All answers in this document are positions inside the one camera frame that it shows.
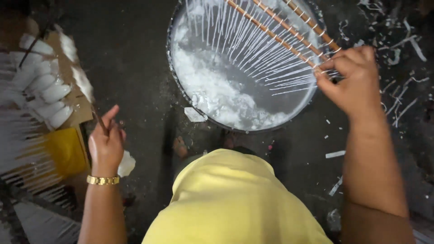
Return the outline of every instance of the gold wristwatch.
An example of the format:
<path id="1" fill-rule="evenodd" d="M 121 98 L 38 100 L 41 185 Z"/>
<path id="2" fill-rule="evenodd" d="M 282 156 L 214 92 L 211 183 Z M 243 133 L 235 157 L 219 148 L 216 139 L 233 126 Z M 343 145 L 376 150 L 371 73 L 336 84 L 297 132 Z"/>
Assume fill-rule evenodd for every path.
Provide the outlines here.
<path id="1" fill-rule="evenodd" d="M 110 178 L 93 177 L 91 175 L 88 175 L 86 181 L 87 183 L 92 185 L 115 185 L 115 184 L 119 184 L 119 175 Z"/>

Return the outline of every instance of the person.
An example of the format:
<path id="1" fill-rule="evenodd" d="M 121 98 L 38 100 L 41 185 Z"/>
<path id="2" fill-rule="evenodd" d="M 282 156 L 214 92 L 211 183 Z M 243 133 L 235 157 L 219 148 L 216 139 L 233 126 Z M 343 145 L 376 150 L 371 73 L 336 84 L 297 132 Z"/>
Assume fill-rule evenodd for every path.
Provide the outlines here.
<path id="1" fill-rule="evenodd" d="M 315 71 L 318 87 L 349 119 L 343 168 L 343 244 L 412 244 L 412 228 L 400 168 L 380 105 L 375 52 L 369 46 L 343 50 L 320 66 L 346 79 L 338 84 Z M 92 176 L 114 177 L 125 133 L 114 117 L 104 117 L 89 139 Z M 174 149 L 185 159 L 183 141 Z M 89 185 L 79 244 L 127 243 L 117 185 Z M 144 244 L 159 243 L 331 243 L 306 206 L 254 155 L 218 149 L 185 166 L 173 197 L 149 227 Z"/>

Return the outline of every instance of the bare foot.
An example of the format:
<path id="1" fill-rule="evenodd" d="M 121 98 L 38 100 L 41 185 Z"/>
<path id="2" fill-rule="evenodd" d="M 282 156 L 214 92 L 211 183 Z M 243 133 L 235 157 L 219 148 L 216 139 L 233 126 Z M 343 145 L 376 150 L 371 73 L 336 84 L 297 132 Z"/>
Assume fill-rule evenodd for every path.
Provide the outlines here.
<path id="1" fill-rule="evenodd" d="M 181 136 L 178 136 L 178 138 L 175 138 L 173 141 L 173 151 L 176 153 L 176 155 L 178 155 L 179 158 L 181 158 L 181 160 L 187 158 L 188 149 Z"/>
<path id="2" fill-rule="evenodd" d="M 223 142 L 224 149 L 233 149 L 235 147 L 235 141 L 238 138 L 238 133 L 236 132 L 226 132 Z"/>

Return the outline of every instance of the hand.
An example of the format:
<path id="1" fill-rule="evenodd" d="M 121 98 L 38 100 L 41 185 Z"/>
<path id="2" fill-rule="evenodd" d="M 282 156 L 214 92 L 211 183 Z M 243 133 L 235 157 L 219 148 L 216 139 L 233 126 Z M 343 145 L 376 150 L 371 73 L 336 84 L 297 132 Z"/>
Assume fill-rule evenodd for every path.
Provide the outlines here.
<path id="1" fill-rule="evenodd" d="M 361 46 L 338 52 L 320 66 L 322 70 L 332 68 L 346 78 L 334 85 L 325 74 L 316 71 L 317 85 L 347 114 L 351 122 L 384 119 L 380 105 L 378 69 L 372 47 Z"/>
<path id="2" fill-rule="evenodd" d="M 103 117 L 102 121 L 107 127 L 109 135 L 105 136 L 99 124 L 95 127 L 89 138 L 89 150 L 92 157 L 92 176 L 115 177 L 119 164 L 124 155 L 124 141 L 126 133 L 119 128 L 115 116 L 119 106 L 115 105 Z"/>

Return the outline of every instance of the dark floor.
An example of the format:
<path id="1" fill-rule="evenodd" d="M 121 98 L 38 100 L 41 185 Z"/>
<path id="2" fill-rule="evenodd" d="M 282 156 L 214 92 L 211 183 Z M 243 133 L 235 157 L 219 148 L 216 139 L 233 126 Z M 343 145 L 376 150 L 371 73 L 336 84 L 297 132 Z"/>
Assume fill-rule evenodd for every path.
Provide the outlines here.
<path id="1" fill-rule="evenodd" d="M 218 146 L 220 128 L 211 122 L 191 123 L 184 115 L 183 108 L 188 103 L 169 70 L 165 44 L 176 4 L 176 0 L 75 0 L 65 6 L 71 18 L 62 25 L 76 41 L 81 65 L 95 88 L 97 107 L 103 113 L 119 104 L 118 118 L 126 122 L 128 134 L 125 147 L 137 161 L 131 175 L 122 180 L 123 194 L 137 197 L 133 206 L 125 210 L 129 243 L 140 243 L 158 212 L 170 201 L 171 178 L 167 172 L 170 156 L 165 150 L 166 141 L 174 134 L 183 135 L 190 139 L 192 153 Z M 375 26 L 376 31 L 370 31 L 369 24 L 375 18 L 370 13 L 376 12 L 363 6 L 358 8 L 356 1 L 318 0 L 317 4 L 329 34 L 343 47 L 352 47 L 359 39 L 372 44 L 374 37 L 389 32 L 378 27 L 384 26 L 381 21 Z M 366 18 L 361 10 L 366 11 Z M 413 13 L 399 11 L 398 18 L 402 20 L 407 14 Z M 349 26 L 343 31 L 349 41 L 344 41 L 338 31 L 339 22 L 345 20 L 349 20 Z M 429 32 L 424 21 L 419 16 L 414 18 L 414 25 L 418 25 L 414 31 L 421 35 Z M 394 29 L 391 43 L 399 42 L 404 36 L 404 29 Z M 426 56 L 432 58 L 429 38 L 431 36 L 425 35 L 420 44 Z M 393 52 L 380 53 L 382 87 L 386 79 L 404 83 L 413 69 L 417 79 L 426 77 L 432 70 L 432 63 L 422 63 L 408 44 L 403 49 L 400 64 L 391 69 L 382 63 L 385 59 L 382 55 L 393 57 Z M 434 194 L 426 178 L 432 174 L 434 126 L 424 122 L 424 102 L 431 86 L 432 81 L 427 81 L 410 87 L 404 102 L 408 104 L 416 97 L 420 98 L 419 102 L 403 116 L 399 127 L 393 129 L 410 207 L 429 219 L 434 218 Z M 393 100 L 385 97 L 384 103 L 390 107 Z M 328 193 L 342 175 L 343 157 L 326 159 L 325 154 L 344 150 L 347 132 L 344 113 L 318 91 L 310 105 L 283 129 L 243 135 L 240 141 L 259 156 L 277 163 L 275 170 L 279 179 L 327 229 L 327 213 L 339 208 L 342 202 L 341 188 L 332 197 Z M 272 141 L 278 152 L 269 158 L 266 153 Z"/>

